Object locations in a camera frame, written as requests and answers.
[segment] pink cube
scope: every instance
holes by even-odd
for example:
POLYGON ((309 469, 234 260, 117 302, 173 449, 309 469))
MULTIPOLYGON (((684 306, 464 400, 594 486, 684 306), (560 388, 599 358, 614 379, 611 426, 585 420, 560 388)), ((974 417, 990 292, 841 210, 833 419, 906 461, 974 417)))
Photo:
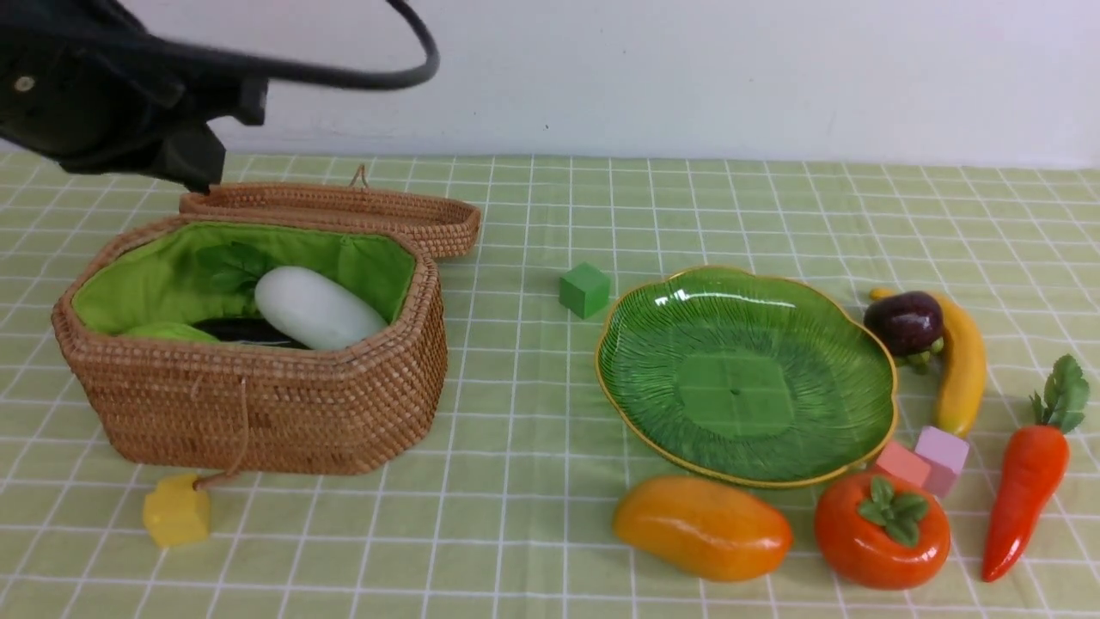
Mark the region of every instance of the pink cube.
POLYGON ((932 474, 924 489, 943 499, 955 487, 963 474, 970 445, 966 441, 938 428, 925 427, 916 440, 916 455, 932 466, 932 474))
POLYGON ((927 486, 928 476, 932 475, 931 464, 894 441, 887 443, 879 453, 873 469, 904 479, 920 488, 927 486))

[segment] wicker basket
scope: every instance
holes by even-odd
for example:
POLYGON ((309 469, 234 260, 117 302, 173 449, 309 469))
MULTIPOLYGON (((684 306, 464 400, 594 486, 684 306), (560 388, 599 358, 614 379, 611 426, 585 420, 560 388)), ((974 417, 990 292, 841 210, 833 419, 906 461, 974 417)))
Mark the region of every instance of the wicker basket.
POLYGON ((403 221, 380 194, 356 189, 219 187, 208 198, 184 196, 188 212, 123 233, 103 247, 57 301, 52 322, 111 445, 134 463, 230 469, 230 475, 356 475, 419 442, 431 429, 448 366, 432 255, 469 247, 480 213, 469 206, 440 209, 438 201, 392 197, 421 210, 411 222, 403 221), (355 215, 356 205, 393 212, 392 219, 355 215), (440 219, 462 222, 424 225, 432 208, 440 219), (198 212, 204 209, 209 212, 198 212), (415 257, 400 313, 387 330, 338 352, 117 338, 85 327, 73 298, 95 273, 197 221, 389 236, 415 257), (416 233, 425 228, 427 233, 416 233))
POLYGON ((209 195, 185 194, 179 211, 241 213, 263 217, 278 210, 284 220, 366 225, 408 235, 433 257, 463 255, 473 247, 481 228, 481 211, 449 198, 375 189, 365 181, 363 167, 352 186, 293 183, 220 185, 209 195))

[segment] green glass plate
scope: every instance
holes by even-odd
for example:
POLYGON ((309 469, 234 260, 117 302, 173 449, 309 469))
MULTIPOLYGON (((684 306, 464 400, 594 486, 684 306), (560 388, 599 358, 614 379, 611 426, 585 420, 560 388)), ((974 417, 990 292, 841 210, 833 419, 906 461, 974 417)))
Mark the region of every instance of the green glass plate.
POLYGON ((596 375, 649 446, 741 486, 832 479, 877 455, 898 424, 881 342, 805 284, 725 266, 623 295, 596 375))

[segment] green fabric lining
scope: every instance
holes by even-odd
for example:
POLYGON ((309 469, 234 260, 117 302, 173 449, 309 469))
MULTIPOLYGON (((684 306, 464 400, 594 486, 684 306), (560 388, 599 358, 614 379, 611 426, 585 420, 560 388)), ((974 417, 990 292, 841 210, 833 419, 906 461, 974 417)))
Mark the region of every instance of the green fabric lining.
POLYGON ((345 234, 255 223, 187 223, 134 248, 88 278, 73 309, 91 331, 119 335, 155 323, 256 317, 251 295, 212 288, 195 252, 231 241, 268 253, 277 265, 311 268, 369 302, 388 323, 400 314, 416 258, 381 234, 345 234))

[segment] table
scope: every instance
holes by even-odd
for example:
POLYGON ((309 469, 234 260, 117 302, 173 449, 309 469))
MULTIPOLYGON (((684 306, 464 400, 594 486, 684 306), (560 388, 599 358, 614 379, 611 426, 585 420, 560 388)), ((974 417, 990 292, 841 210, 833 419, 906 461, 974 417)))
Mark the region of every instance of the table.
MULTIPOLYGON (((174 212, 180 188, 0 154, 0 617, 1100 617, 1096 405, 1027 559, 997 584, 977 578, 1026 396, 1064 353, 1100 389, 1100 170, 234 154, 227 180, 348 183, 361 163, 374 186, 484 211, 476 251, 441 264, 452 356, 432 432, 371 475, 243 475, 211 491, 209 541, 162 553, 141 504, 169 472, 111 450, 48 312, 94 252, 174 212), (558 303, 558 276, 581 261, 613 294, 722 263, 805 280, 854 313, 875 285, 967 307, 990 378, 945 500, 943 573, 908 594, 838 583, 810 527, 820 489, 760 494, 796 535, 768 578, 704 584, 619 544, 615 501, 674 469, 600 390, 605 313, 581 321, 558 303)), ((937 378, 901 375, 898 438, 911 443, 937 378)))

